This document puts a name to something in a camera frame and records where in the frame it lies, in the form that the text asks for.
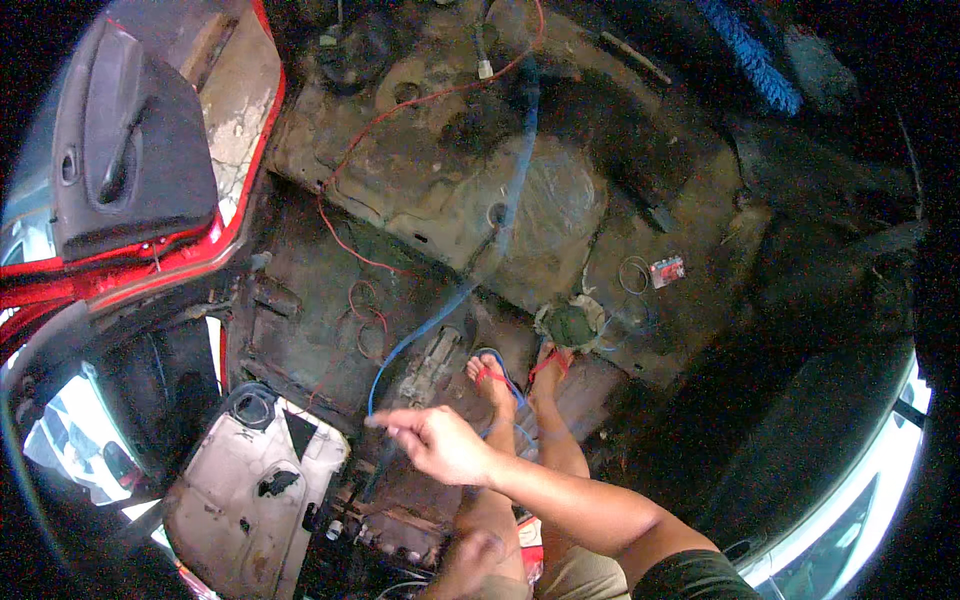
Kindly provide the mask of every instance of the hand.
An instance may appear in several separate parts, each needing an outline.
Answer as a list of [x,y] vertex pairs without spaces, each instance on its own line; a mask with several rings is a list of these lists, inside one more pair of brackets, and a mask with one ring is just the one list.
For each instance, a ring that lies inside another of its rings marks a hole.
[[489,486],[496,453],[449,406],[382,411],[367,423],[386,427],[414,467],[437,481]]

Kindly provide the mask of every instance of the dark sleeve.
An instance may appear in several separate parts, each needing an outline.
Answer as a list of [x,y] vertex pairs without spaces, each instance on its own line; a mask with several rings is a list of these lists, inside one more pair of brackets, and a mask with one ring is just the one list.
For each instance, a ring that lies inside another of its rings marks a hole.
[[743,581],[727,557],[712,550],[685,550],[654,564],[637,582],[634,600],[640,598],[734,598],[760,596]]

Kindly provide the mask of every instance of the shorts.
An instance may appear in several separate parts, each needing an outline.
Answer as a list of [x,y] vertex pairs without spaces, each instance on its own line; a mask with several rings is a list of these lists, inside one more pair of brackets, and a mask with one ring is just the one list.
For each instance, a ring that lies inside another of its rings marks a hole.
[[[472,600],[528,600],[530,586],[489,575]],[[630,600],[627,577],[614,559],[574,546],[543,573],[533,593],[539,600]]]

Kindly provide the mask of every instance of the wire connector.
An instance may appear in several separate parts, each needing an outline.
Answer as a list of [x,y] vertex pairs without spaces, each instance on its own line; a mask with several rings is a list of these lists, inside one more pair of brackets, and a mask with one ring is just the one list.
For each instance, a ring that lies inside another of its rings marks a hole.
[[480,60],[477,62],[477,75],[480,77],[480,81],[493,77],[493,67],[490,65],[489,60]]

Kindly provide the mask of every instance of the blue brush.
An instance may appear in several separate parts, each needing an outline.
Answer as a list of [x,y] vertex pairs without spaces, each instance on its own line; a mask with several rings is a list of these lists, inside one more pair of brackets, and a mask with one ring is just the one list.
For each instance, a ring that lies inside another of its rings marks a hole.
[[722,0],[696,0],[697,8],[736,55],[737,64],[746,72],[767,103],[790,116],[797,114],[804,98],[771,64],[770,51],[747,32],[740,18]]

